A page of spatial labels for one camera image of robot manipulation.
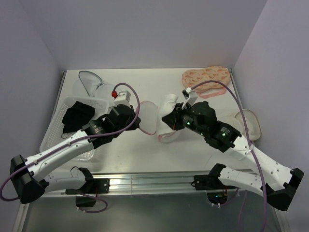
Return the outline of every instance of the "white wall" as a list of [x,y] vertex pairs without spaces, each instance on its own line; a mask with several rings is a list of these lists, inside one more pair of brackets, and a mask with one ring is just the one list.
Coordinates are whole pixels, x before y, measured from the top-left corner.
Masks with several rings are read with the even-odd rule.
[[233,67],[266,0],[20,0],[62,69]]
[[[0,182],[16,155],[39,152],[52,114],[60,71],[17,0],[0,4]],[[15,197],[11,183],[4,196]],[[0,200],[0,231],[12,230],[19,202]]]
[[234,69],[241,100],[261,124],[258,146],[305,172],[287,211],[295,232],[309,228],[308,9],[308,0],[268,0]]

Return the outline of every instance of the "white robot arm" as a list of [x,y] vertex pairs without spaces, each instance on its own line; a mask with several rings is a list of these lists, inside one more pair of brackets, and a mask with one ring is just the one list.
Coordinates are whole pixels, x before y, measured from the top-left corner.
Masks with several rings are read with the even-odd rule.
[[56,168],[72,158],[97,147],[110,143],[118,137],[119,130],[127,131],[139,127],[140,119],[129,104],[130,93],[120,92],[115,96],[115,107],[77,131],[67,140],[34,156],[23,158],[21,155],[11,160],[11,181],[21,203],[30,203],[45,192],[61,189],[79,189],[87,192],[94,179],[87,168],[77,168],[70,172],[54,172]]
[[197,95],[190,88],[185,89],[183,94],[186,101],[177,103],[170,114],[162,117],[162,122],[175,131],[188,128],[200,134],[210,146],[233,156],[257,173],[246,174],[223,164],[216,164],[209,175],[195,176],[196,190],[235,186],[263,196],[254,152],[266,182],[267,202],[279,210],[286,211],[304,173],[298,168],[292,170],[279,164],[253,145],[249,147],[245,136],[232,126],[217,120],[215,110],[209,107],[208,102],[194,104]]

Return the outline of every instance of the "white cloth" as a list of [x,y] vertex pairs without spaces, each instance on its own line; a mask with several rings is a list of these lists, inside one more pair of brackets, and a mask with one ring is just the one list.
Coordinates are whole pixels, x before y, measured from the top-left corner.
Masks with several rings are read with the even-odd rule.
[[160,142],[170,143],[177,139],[180,131],[175,131],[162,121],[162,118],[170,114],[177,103],[178,97],[175,94],[165,95],[158,107],[156,134]]

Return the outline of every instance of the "white plastic basket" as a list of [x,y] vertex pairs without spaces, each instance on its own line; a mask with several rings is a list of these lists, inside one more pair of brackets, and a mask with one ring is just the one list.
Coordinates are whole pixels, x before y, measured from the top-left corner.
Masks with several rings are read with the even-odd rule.
[[[109,107],[108,101],[104,99],[77,96],[66,97],[63,100],[61,107],[56,110],[55,115],[48,126],[47,132],[40,146],[40,152],[46,151],[47,149],[50,149],[51,147],[66,140],[66,138],[61,138],[64,128],[62,119],[67,109],[71,108],[76,102],[81,102],[95,108],[95,115],[91,120],[97,119],[99,116],[106,114]],[[94,154],[95,151],[92,150],[77,156],[74,160],[90,161]]]

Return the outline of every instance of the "floral towel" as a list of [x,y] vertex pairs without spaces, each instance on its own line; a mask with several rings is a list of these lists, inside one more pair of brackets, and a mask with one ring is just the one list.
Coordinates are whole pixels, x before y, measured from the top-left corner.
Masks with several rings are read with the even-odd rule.
[[[207,80],[216,80],[227,85],[231,80],[231,76],[227,68],[215,65],[215,66],[209,66],[204,69],[191,69],[185,71],[183,73],[182,83],[183,86],[187,88],[187,87],[193,87],[198,83]],[[204,94],[207,90],[212,88],[220,88],[221,90],[211,94]],[[195,90],[196,93],[198,93],[198,95],[201,98],[205,99],[218,96],[226,92],[226,89],[222,85],[217,83],[207,83],[197,87]]]

